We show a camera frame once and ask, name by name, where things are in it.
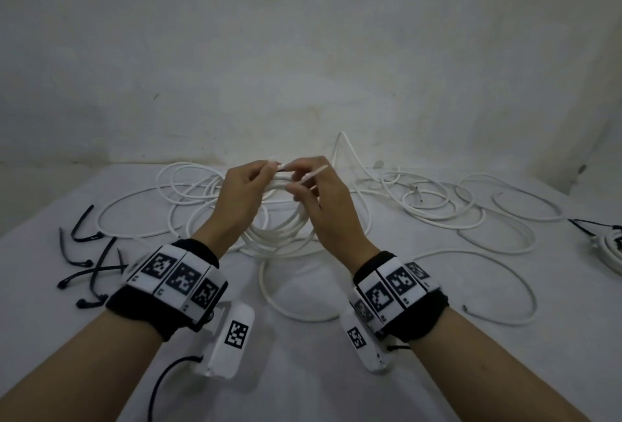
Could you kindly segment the person's right forearm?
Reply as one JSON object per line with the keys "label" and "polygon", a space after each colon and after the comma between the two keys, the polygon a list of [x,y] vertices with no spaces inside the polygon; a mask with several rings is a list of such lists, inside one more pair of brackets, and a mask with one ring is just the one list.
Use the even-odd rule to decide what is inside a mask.
{"label": "person's right forearm", "polygon": [[409,346],[462,422],[590,422],[451,308]]}

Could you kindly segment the person's left hand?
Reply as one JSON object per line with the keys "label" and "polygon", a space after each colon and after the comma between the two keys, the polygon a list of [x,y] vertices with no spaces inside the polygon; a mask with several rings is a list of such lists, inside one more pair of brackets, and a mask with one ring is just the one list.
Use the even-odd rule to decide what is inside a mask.
{"label": "person's left hand", "polygon": [[228,169],[213,213],[191,238],[221,259],[252,224],[278,167],[276,161],[256,160]]}

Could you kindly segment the person's right hand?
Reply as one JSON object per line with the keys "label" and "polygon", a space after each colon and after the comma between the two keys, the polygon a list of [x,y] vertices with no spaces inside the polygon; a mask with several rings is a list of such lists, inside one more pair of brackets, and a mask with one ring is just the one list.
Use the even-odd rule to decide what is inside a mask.
{"label": "person's right hand", "polygon": [[354,275],[379,248],[366,237],[351,193],[326,157],[298,158],[283,166],[292,182],[315,180],[318,195],[293,195],[312,223],[320,243]]}

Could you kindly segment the person's left forearm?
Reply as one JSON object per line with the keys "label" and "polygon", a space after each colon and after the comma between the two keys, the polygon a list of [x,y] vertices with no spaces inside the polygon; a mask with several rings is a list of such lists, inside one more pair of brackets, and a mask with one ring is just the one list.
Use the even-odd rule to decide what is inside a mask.
{"label": "person's left forearm", "polygon": [[162,344],[105,310],[0,397],[0,422],[116,422]]}

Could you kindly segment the black wristband with marker tiles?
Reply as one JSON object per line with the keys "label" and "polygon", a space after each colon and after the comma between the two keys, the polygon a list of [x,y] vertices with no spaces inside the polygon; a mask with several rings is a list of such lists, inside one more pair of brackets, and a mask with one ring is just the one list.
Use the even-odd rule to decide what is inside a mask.
{"label": "black wristband with marker tiles", "polygon": [[109,298],[106,308],[149,324],[167,342],[182,328],[198,332],[227,288],[213,251],[184,239],[154,251]]}
{"label": "black wristband with marker tiles", "polygon": [[449,307],[447,296],[424,269],[387,251],[355,272],[348,300],[377,340],[392,336],[405,343],[429,334]]}

